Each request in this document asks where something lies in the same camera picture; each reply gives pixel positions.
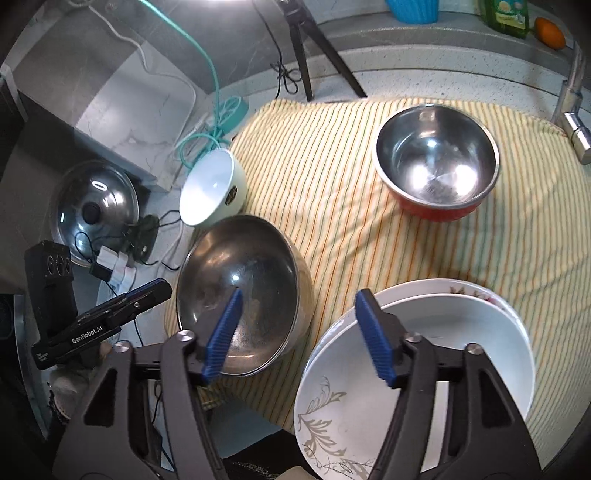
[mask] white ceramic bowl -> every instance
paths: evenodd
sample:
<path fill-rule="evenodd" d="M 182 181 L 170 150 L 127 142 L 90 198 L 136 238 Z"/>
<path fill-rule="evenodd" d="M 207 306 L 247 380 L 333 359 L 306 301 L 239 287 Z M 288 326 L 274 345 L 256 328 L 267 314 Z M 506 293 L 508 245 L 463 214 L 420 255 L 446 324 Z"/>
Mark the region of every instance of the white ceramic bowl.
<path fill-rule="evenodd" d="M 236 215 L 246 200 L 244 169 L 225 148 L 197 161 L 181 191 L 180 216 L 190 226 L 208 228 L 222 218 Z"/>
<path fill-rule="evenodd" d="M 481 344 L 527 415 L 534 390 L 532 353 L 525 330 L 503 310 L 457 294 L 411 297 L 384 310 L 435 345 L 463 349 L 467 343 Z M 309 365 L 295 400 L 295 434 L 310 466 L 324 480 L 365 480 L 397 398 L 398 391 L 377 377 L 356 322 L 341 330 Z M 440 382 L 423 470 L 439 462 L 446 409 L 447 383 Z"/>
<path fill-rule="evenodd" d="M 455 278 L 424 278 L 422 280 L 413 280 L 406 283 L 399 283 L 393 287 L 388 287 L 376 294 L 374 294 L 378 303 L 383 307 L 398 300 L 407 299 L 409 297 L 416 297 L 418 295 L 426 295 L 429 293 L 456 293 L 458 295 L 468 295 L 477 297 L 482 300 L 491 302 L 501 310 L 503 310 L 515 323 L 515 326 L 521 331 L 524 338 L 528 338 L 527 331 L 521 323 L 521 318 L 517 312 L 509 305 L 509 303 L 501 296 L 497 295 L 492 290 L 484 288 L 476 283 L 471 283 L 464 280 L 457 280 Z M 304 372 L 306 372 L 318 353 L 324 346 L 330 342 L 341 330 L 347 328 L 351 323 L 355 322 L 355 309 L 350 309 L 337 320 L 324 333 L 316 347 L 310 354 Z M 531 356 L 531 368 L 535 367 L 534 356 Z M 532 393 L 528 410 L 531 407 L 531 402 L 534 401 Z"/>

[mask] glass pot lid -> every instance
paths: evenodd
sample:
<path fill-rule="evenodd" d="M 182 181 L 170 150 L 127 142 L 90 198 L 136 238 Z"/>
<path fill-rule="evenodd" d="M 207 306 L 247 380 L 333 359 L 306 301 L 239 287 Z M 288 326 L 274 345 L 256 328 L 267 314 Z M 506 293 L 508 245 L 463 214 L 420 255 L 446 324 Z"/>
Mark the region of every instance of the glass pot lid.
<path fill-rule="evenodd" d="M 53 240 L 67 245 L 72 261 L 84 267 L 90 266 L 101 245 L 120 251 L 128 227 L 138 218 L 131 181 L 101 160 L 71 168 L 55 189 L 50 206 Z"/>

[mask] orange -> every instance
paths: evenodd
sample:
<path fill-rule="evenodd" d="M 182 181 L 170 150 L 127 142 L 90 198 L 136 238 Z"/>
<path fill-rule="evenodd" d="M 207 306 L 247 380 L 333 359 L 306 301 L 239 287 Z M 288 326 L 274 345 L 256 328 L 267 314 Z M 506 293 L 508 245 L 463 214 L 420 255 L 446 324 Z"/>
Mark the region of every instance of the orange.
<path fill-rule="evenodd" d="M 542 43 L 555 50 L 562 50 L 566 46 L 566 39 L 555 23 L 542 17 L 535 19 L 535 36 Z"/>

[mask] faucet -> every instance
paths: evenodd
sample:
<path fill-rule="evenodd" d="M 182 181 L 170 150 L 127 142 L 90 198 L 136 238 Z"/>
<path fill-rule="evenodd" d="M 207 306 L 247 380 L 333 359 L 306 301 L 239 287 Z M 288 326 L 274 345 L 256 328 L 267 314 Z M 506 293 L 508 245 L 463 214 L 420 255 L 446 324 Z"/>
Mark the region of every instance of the faucet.
<path fill-rule="evenodd" d="M 579 118 L 579 108 L 583 100 L 581 86 L 586 65 L 585 55 L 575 42 L 569 78 L 562 82 L 558 104 L 552 115 L 552 123 L 564 129 L 583 165 L 591 163 L 591 131 Z"/>

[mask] black camera device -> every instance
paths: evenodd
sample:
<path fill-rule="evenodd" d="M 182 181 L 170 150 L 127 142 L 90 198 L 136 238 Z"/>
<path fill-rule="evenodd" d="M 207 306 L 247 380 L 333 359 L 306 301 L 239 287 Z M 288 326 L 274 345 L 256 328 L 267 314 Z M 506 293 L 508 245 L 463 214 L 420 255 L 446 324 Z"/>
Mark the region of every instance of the black camera device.
<path fill-rule="evenodd" d="M 93 367 L 101 341 L 172 295 L 168 282 L 158 278 L 78 315 L 68 247 L 50 241 L 31 247 L 25 252 L 25 270 L 40 336 L 31 352 L 40 370 L 74 357 Z M 85 358 L 90 349 L 94 351 Z"/>

